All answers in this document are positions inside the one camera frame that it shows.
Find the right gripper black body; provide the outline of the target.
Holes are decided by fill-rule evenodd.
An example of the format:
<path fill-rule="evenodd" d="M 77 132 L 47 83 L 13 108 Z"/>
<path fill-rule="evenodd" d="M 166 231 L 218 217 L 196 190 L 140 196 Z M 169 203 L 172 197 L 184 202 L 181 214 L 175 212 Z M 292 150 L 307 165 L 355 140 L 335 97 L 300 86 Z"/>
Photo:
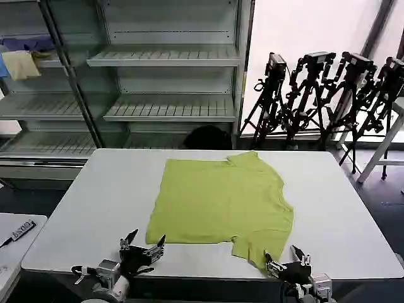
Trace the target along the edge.
<path fill-rule="evenodd" d="M 291 284 L 310 284 L 312 275 L 312 266 L 302 264 L 301 262 L 284 263 L 284 268 L 279 271 L 278 278 L 281 281 Z"/>

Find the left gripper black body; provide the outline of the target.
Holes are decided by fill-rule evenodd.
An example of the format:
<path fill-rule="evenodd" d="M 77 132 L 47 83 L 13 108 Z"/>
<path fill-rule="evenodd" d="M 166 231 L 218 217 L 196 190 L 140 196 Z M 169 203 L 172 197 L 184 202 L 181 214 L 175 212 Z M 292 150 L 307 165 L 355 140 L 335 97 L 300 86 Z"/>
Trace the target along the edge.
<path fill-rule="evenodd" d="M 154 270 L 151 264 L 156 261 L 150 249 L 128 246 L 119 250 L 121 258 L 120 271 L 122 276 L 137 276 Z"/>

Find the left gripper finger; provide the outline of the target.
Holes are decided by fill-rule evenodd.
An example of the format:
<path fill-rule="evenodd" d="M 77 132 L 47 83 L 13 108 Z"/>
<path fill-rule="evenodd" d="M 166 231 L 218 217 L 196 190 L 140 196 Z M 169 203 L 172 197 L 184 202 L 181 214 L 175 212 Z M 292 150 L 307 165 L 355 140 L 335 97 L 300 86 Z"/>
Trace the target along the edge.
<path fill-rule="evenodd" d="M 120 250 L 129 250 L 130 244 L 132 243 L 133 239 L 136 237 L 136 234 L 138 233 L 138 229 L 128 233 L 125 238 L 120 238 L 119 240 L 119 245 L 120 245 Z"/>
<path fill-rule="evenodd" d="M 165 237 L 166 235 L 163 235 L 155 246 L 143 252 L 143 255 L 146 256 L 150 260 L 150 262 L 156 262 L 163 256 Z"/>

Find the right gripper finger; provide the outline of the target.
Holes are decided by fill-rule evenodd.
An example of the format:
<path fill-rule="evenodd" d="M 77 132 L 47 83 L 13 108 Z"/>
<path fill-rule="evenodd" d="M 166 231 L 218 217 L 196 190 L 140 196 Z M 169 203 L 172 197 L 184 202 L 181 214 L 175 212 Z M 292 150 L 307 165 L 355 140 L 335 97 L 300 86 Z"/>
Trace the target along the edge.
<path fill-rule="evenodd" d="M 279 278 L 280 274 L 286 270 L 286 266 L 274 261 L 271 254 L 267 250 L 264 250 L 264 258 L 266 270 L 271 276 Z"/>
<path fill-rule="evenodd" d="M 311 265 L 311 255 L 305 254 L 300 248 L 295 245 L 291 245 L 292 254 L 295 259 L 300 262 L 302 266 L 310 266 Z"/>

